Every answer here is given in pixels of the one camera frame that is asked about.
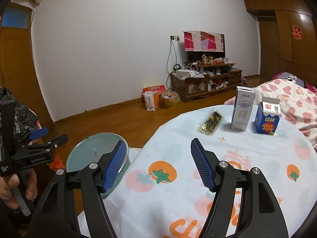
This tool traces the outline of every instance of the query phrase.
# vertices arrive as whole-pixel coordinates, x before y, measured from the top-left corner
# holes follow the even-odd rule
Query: transparent plastic packet
[[[199,123],[198,132],[212,136],[220,126],[224,116],[217,109],[212,109]]]

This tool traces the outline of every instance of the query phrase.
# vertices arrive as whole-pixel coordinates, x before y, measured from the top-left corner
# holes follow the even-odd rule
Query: green bucket
[[[69,154],[66,162],[66,171],[80,171],[90,163],[98,162],[103,154],[112,152],[120,140],[126,144],[126,157],[121,165],[121,168],[119,169],[114,186],[105,194],[101,194],[103,199],[107,198],[107,196],[119,184],[124,173],[130,166],[128,143],[120,135],[105,132],[95,134],[84,139],[75,148],[73,148],[72,152]]]

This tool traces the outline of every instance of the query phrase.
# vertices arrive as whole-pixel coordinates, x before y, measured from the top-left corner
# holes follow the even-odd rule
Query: metal pivot bolt
[[[219,165],[223,168],[226,168],[228,166],[228,163],[226,161],[220,161]]]
[[[261,173],[261,171],[259,170],[259,168],[253,168],[252,172],[255,173],[256,175],[258,175],[259,173]]]
[[[58,170],[56,171],[56,174],[57,174],[58,176],[61,176],[63,173],[64,173],[64,169],[58,169]]]
[[[98,164],[97,163],[91,163],[90,165],[89,165],[89,168],[90,169],[96,169],[98,167]]]

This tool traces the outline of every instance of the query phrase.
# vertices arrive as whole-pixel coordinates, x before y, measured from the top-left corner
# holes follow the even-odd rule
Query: doorway
[[[9,3],[0,19],[0,86],[30,108],[42,127],[55,128],[45,105],[34,68],[31,42],[32,9]]]
[[[258,17],[261,40],[260,77],[270,81],[280,72],[280,37],[276,17]]]

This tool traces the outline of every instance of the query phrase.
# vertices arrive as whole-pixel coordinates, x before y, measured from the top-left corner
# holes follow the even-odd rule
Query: white tablecloth
[[[118,237],[198,237],[214,194],[202,185],[191,156],[194,138],[236,168],[260,168],[280,203],[289,237],[301,226],[317,199],[317,155],[311,143],[284,119],[274,136],[256,133],[257,106],[246,132],[230,129],[233,106],[213,108],[225,118],[212,137],[197,132],[198,123],[212,109],[208,107],[162,125],[137,155],[104,200]],[[241,194],[236,193],[227,235],[237,225]],[[82,234],[88,236],[84,213],[79,222]]]

